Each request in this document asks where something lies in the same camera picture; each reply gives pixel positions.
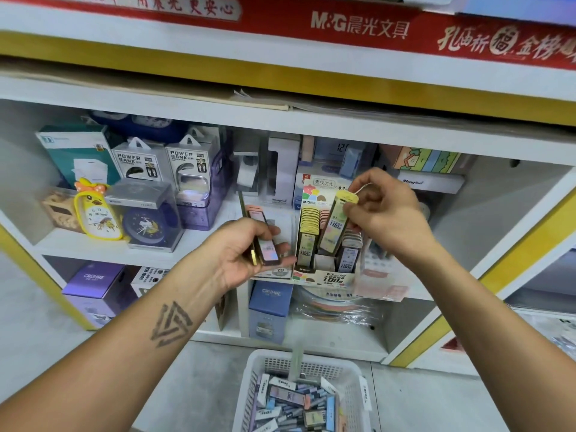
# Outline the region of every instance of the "triangle tattoo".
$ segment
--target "triangle tattoo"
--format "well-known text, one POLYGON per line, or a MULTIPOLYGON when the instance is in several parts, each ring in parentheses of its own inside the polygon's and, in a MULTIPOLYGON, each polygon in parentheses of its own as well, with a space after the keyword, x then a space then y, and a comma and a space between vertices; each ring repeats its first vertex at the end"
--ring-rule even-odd
POLYGON ((188 335, 192 320, 185 310, 176 302, 171 307, 162 305, 158 322, 152 331, 152 341, 160 340, 156 347, 167 346, 170 343, 188 335))

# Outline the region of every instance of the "clock face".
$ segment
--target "clock face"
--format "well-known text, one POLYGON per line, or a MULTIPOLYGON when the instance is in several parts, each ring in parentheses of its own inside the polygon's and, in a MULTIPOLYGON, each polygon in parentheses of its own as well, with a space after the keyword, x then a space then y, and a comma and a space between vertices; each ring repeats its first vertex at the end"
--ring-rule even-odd
POLYGON ((114 220, 110 209, 103 205, 88 205, 85 208, 86 230, 98 237, 114 239, 120 236, 120 227, 114 220))
POLYGON ((162 215, 150 209, 131 209, 123 219, 124 230, 144 244, 157 244, 166 237, 162 215))

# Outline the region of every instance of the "red sign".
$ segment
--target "red sign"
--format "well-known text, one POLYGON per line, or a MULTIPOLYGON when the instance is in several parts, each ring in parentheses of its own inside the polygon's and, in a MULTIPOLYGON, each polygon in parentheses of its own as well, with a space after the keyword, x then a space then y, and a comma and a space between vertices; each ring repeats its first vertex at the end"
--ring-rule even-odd
POLYGON ((576 28, 350 0, 7 0, 359 47, 576 70, 576 28))

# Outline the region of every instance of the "basket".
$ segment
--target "basket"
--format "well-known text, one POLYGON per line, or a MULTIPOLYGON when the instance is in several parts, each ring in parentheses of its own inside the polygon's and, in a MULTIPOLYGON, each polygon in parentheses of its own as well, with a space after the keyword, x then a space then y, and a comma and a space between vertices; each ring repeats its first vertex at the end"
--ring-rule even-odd
MULTIPOLYGON (((244 369, 232 432, 250 432, 250 417, 256 382, 262 373, 288 373, 291 353, 276 350, 255 350, 244 369)), ((302 373, 306 378, 321 376, 334 385, 343 397, 340 407, 346 414, 347 432, 371 432, 370 416, 364 410, 359 376, 360 368, 353 362, 322 356, 304 355, 302 373)))

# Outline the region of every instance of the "blue box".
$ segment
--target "blue box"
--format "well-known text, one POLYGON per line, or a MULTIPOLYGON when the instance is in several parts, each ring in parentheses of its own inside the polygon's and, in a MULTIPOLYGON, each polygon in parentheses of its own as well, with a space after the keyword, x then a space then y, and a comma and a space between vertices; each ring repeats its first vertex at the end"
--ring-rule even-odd
POLYGON ((291 298, 292 284, 258 280, 248 305, 250 338, 282 344, 291 298))

